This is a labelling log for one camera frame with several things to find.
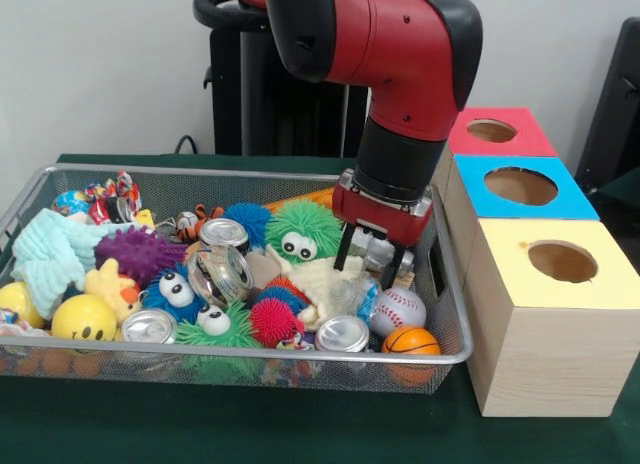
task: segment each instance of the spiky ball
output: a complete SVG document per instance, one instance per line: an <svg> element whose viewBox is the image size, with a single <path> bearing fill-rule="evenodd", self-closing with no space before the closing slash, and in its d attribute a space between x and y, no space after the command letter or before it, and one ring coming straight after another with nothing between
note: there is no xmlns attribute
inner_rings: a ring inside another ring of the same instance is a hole
<svg viewBox="0 0 640 464"><path fill-rule="evenodd" d="M242 224L249 234L251 250L265 248L267 244L264 234L267 223L271 219L271 211L258 204L238 202L229 206L222 217Z"/></svg>
<svg viewBox="0 0 640 464"><path fill-rule="evenodd" d="M259 302L269 297L287 303L287 305L291 309L291 312L293 312L293 314L296 316L300 313L300 311L306 309L306 307L309 305L306 301L296 296L293 292L291 292L290 289L287 289L286 287L267 287L258 295L257 301Z"/></svg>
<svg viewBox="0 0 640 464"><path fill-rule="evenodd" d="M113 257L120 264L120 272L145 289L161 270L182 262L186 245L172 244L157 232L148 234L145 229L131 226L127 232L117 231L112 238L104 237L95 249L97 267Z"/></svg>
<svg viewBox="0 0 640 464"><path fill-rule="evenodd" d="M296 319L286 302L274 298L259 301L251 308L249 321L253 336L265 347L276 347L284 339L291 339L295 332L304 332L304 325Z"/></svg>
<svg viewBox="0 0 640 464"><path fill-rule="evenodd" d="M274 280L269 282L269 284L267 284L267 288L269 287L284 287L289 291L291 291L295 296L302 299L307 304L311 304L311 300L305 295L304 292L302 292L300 289L294 286L288 277L285 277L285 276L276 277Z"/></svg>
<svg viewBox="0 0 640 464"><path fill-rule="evenodd" d="M225 310L231 320L231 328L220 336L210 336L194 324L178 326L176 343L191 346L258 348L260 343L252 336L249 311L241 301L232 302ZM262 370L262 360L248 357L190 356L184 359L183 367L195 372L200 384L251 383Z"/></svg>
<svg viewBox="0 0 640 464"><path fill-rule="evenodd" d="M331 211L306 199L285 203L266 230L267 243L292 264L335 256L341 237Z"/></svg>
<svg viewBox="0 0 640 464"><path fill-rule="evenodd" d="M189 284L187 267L181 263L176 264L173 269L160 271L151 281L142 300L142 307L145 309L167 311L176 318L178 323L194 324L198 317L198 310L203 305L204 301Z"/></svg>

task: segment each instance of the red spiky ball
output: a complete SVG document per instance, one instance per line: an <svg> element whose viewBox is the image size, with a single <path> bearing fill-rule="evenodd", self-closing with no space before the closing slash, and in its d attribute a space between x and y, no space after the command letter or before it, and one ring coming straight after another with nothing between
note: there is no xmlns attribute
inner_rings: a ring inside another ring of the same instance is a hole
<svg viewBox="0 0 640 464"><path fill-rule="evenodd" d="M127 232L117 231L112 238L105 236L95 249L97 266L112 257L118 261L121 273L145 289L160 271L182 262L186 244L172 244L156 231L148 234L145 229L131 226Z"/></svg>
<svg viewBox="0 0 640 464"><path fill-rule="evenodd" d="M269 282L269 284L267 284L267 287L286 287L291 292L293 292L296 296L302 299L304 302L306 302L307 304L311 304L311 301L305 295L305 293L302 292L300 289L298 289L296 286L294 286L288 277L278 276L275 279L273 279L271 282Z"/></svg>
<svg viewBox="0 0 640 464"><path fill-rule="evenodd" d="M265 347L276 347L285 339L291 339L295 332L304 332L304 325L296 319L286 302L266 298L251 308L249 322L253 327L253 337Z"/></svg>

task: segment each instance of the black cable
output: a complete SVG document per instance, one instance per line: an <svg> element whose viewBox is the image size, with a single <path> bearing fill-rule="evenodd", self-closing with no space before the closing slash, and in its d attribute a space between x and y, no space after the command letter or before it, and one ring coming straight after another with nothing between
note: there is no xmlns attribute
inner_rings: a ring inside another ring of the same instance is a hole
<svg viewBox="0 0 640 464"><path fill-rule="evenodd" d="M198 146L196 146L196 142L193 140L193 137L189 135L184 135L180 138L180 140L178 141L178 145L176 146L176 150L173 151L173 153L180 154L180 151L182 150L182 145L185 142L189 142L189 144L191 144L191 150L193 151L194 154L198 153Z"/></svg>

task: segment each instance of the googly eyes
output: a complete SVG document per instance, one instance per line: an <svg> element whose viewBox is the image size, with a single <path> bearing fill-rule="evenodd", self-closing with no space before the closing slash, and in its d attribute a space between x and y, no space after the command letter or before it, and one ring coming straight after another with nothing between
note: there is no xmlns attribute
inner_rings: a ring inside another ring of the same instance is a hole
<svg viewBox="0 0 640 464"><path fill-rule="evenodd" d="M318 255L318 246L315 241L297 232L287 232L280 244L285 254L297 256L303 261L310 261Z"/></svg>
<svg viewBox="0 0 640 464"><path fill-rule="evenodd" d="M187 280L180 274L169 272L162 276L158 284L160 294L173 307L186 307L193 302L195 294Z"/></svg>
<svg viewBox="0 0 640 464"><path fill-rule="evenodd" d="M196 322L210 336L221 336L231 328L229 316L213 304L205 304L198 311Z"/></svg>

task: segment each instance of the stacked boxes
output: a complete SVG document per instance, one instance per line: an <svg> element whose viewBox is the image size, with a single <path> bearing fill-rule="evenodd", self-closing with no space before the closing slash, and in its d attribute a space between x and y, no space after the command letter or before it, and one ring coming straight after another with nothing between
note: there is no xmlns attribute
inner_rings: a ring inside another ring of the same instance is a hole
<svg viewBox="0 0 640 464"><path fill-rule="evenodd" d="M485 416L607 416L640 350L640 278L526 109L469 109L444 199Z"/></svg>

